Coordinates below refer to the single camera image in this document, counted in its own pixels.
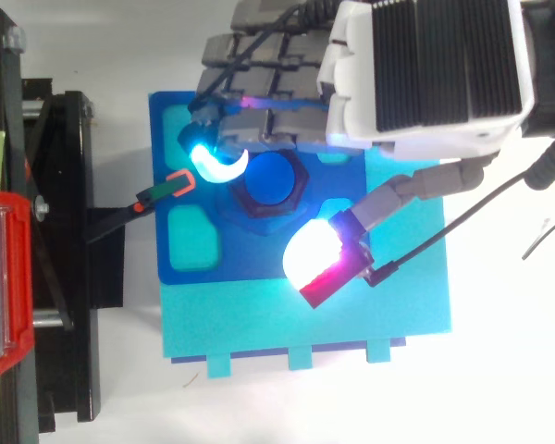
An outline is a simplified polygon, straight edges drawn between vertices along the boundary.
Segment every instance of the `hexagonal hole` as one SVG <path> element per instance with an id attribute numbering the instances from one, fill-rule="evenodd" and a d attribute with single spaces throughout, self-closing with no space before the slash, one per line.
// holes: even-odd
<path id="1" fill-rule="evenodd" d="M 220 235 L 199 205 L 179 205 L 168 214 L 170 263 L 177 271 L 204 271 L 220 263 Z"/>

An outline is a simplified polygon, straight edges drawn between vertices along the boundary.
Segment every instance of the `black wire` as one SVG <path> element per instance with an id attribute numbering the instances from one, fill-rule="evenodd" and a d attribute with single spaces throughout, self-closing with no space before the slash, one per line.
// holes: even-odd
<path id="1" fill-rule="evenodd" d="M 538 248 L 538 246 L 543 243 L 543 241 L 548 238 L 550 236 L 550 234 L 555 231 L 555 226 L 550 229 L 549 231 L 547 231 L 543 236 L 541 236 L 540 238 L 538 238 L 535 243 L 533 243 L 530 248 L 526 251 L 526 253 L 524 254 L 524 256 L 522 256 L 522 260 L 525 261 L 526 259 L 528 259 L 530 257 L 530 255 L 532 253 L 535 252 L 535 250 Z"/>
<path id="2" fill-rule="evenodd" d="M 465 212 L 462 216 L 458 217 L 455 221 L 453 221 L 447 227 L 442 229 L 438 234 L 436 234 L 435 236 L 426 240 L 424 243 L 422 243 L 419 247 L 415 248 L 411 252 L 405 254 L 398 261 L 395 261 L 396 266 L 401 266 L 403 264 L 406 264 L 407 262 L 411 261 L 418 254 L 423 253 L 425 250 L 427 250 L 429 247 L 434 245 L 436 242 L 442 240 L 445 236 L 450 234 L 453 230 L 455 230 L 457 227 L 459 227 L 464 222 L 466 222 L 468 219 L 470 219 L 472 216 L 474 216 L 476 213 L 478 213 L 484 206 L 489 204 L 491 201 L 493 201 L 496 197 L 498 197 L 504 191 L 508 190 L 509 188 L 511 188 L 512 186 L 514 186 L 515 184 L 517 184 L 518 182 L 520 182 L 523 179 L 524 179 L 524 172 L 520 173 L 519 175 L 517 175 L 517 176 L 513 177 L 512 179 L 508 180 L 506 183 L 504 183 L 503 185 L 501 185 L 500 187 L 495 189 L 487 197 L 485 197 L 479 203 L 477 203 L 475 206 L 473 206 L 470 210 Z"/>
<path id="3" fill-rule="evenodd" d="M 217 87 L 219 87 L 224 80 L 230 77 L 234 71 L 236 71 L 239 66 L 250 58 L 255 50 L 257 50 L 275 31 L 281 29 L 288 20 L 297 12 L 301 10 L 301 5 L 291 6 L 286 12 L 284 12 L 279 18 L 269 25 L 262 33 L 255 39 L 247 49 L 245 49 L 239 56 L 237 56 L 228 66 L 222 71 L 222 73 L 203 91 L 198 94 L 193 101 L 189 104 L 188 108 L 191 113 L 196 111 L 203 106 L 204 102 L 209 99 L 209 97 L 214 93 Z"/>

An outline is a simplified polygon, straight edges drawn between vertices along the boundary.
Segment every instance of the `orange clip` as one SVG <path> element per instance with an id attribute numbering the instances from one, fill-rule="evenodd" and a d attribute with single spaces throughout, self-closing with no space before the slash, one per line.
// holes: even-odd
<path id="1" fill-rule="evenodd" d="M 184 189 L 173 193 L 173 196 L 175 196 L 175 197 L 181 197 L 182 195 L 187 194 L 188 192 L 191 192 L 191 191 L 195 190 L 195 177 L 193 176 L 193 174 L 190 172 L 189 169 L 181 169 L 180 171 L 177 171 L 177 172 L 167 176 L 166 181 L 176 179 L 176 178 L 180 178 L 181 176 L 185 176 L 188 179 L 189 185 L 187 187 L 185 187 Z"/>
<path id="2" fill-rule="evenodd" d="M 145 210 L 144 205 L 142 205 L 139 202 L 136 202 L 133 205 L 133 211 L 135 211 L 136 213 L 143 213 L 144 210 Z"/>

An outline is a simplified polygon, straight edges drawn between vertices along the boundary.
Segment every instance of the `black metal frame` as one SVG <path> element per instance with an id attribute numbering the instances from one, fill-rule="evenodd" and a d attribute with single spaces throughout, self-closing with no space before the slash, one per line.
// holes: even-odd
<path id="1" fill-rule="evenodd" d="M 57 308 L 63 320 L 62 327 L 35 330 L 40 432 L 45 433 L 55 431 L 55 413 L 77 412 L 79 422 L 88 422 L 100 411 L 96 309 L 122 304 L 125 231 L 86 242 L 93 219 L 106 213 L 91 210 L 89 101 L 81 92 L 52 95 L 50 80 L 23 85 L 43 100 L 40 115 L 25 121 L 36 183 L 30 197 L 41 195 L 50 205 L 32 233 L 33 302 L 36 309 Z M 104 294 L 117 297 L 104 302 Z"/>
<path id="2" fill-rule="evenodd" d="M 117 211 L 93 208 L 90 104 L 81 92 L 52 95 L 50 80 L 21 81 L 20 51 L 5 48 L 14 26 L 0 10 L 2 190 L 50 204 L 32 223 L 33 306 L 55 307 L 63 323 L 36 328 L 35 349 L 1 377 L 0 444 L 30 444 L 55 430 L 55 413 L 77 412 L 80 422 L 99 413 L 96 309 L 122 306 L 125 230 L 87 244 L 89 224 Z M 23 87 L 25 99 L 44 99 L 24 124 Z"/>

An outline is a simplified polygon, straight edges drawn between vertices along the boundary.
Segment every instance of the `screw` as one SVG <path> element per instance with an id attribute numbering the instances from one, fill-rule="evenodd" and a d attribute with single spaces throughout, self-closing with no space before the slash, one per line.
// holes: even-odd
<path id="1" fill-rule="evenodd" d="M 49 203 L 45 201 L 43 196 L 37 196 L 35 198 L 35 218 L 39 222 L 43 222 L 45 220 L 45 216 L 49 214 Z"/>
<path id="2" fill-rule="evenodd" d="M 84 118 L 94 118 L 94 105 L 93 102 L 87 101 L 82 104 L 82 116 Z"/>
<path id="3" fill-rule="evenodd" d="M 13 26 L 6 32 L 4 47 L 14 54 L 21 55 L 27 50 L 27 35 L 19 26 Z"/>

